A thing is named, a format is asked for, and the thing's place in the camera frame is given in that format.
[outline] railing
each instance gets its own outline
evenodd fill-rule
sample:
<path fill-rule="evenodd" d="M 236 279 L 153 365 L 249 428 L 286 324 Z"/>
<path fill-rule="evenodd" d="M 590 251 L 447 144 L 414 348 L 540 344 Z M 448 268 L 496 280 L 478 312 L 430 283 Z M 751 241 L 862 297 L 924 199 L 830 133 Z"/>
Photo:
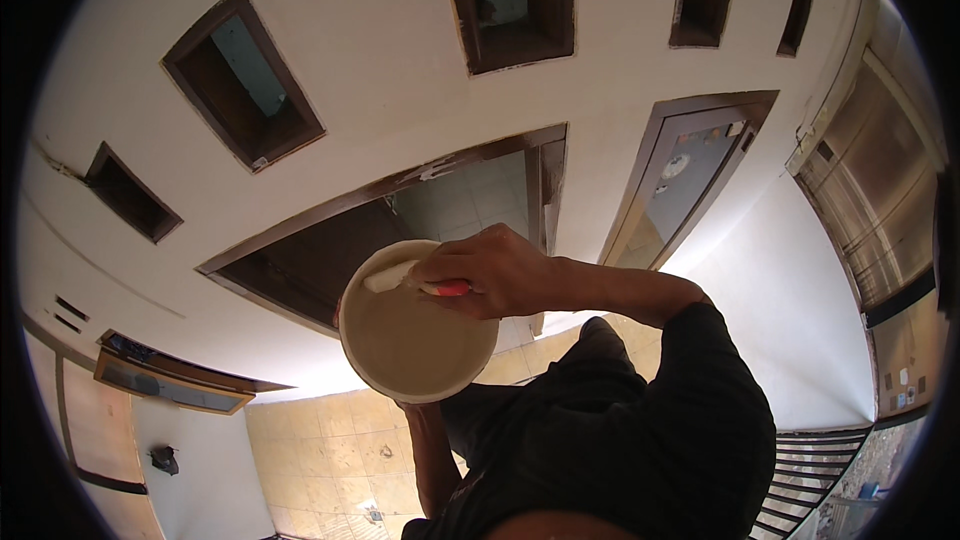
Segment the railing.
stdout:
<path fill-rule="evenodd" d="M 872 426 L 776 435 L 776 466 L 750 540 L 786 538 L 847 472 Z"/>

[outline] person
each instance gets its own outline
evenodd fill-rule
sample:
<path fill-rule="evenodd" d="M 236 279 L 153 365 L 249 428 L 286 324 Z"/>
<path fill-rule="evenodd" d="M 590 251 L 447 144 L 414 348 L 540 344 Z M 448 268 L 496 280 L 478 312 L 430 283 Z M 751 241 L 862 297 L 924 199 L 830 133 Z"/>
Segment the person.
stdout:
<path fill-rule="evenodd" d="M 594 317 L 526 385 L 472 383 L 440 402 L 402 403 L 426 516 L 406 523 L 403 540 L 750 534 L 773 479 L 773 415 L 697 284 L 549 258 L 503 224 L 438 246 L 410 275 L 467 280 L 466 295 L 423 299 L 471 318 L 598 310 L 663 332 L 649 382 Z"/>

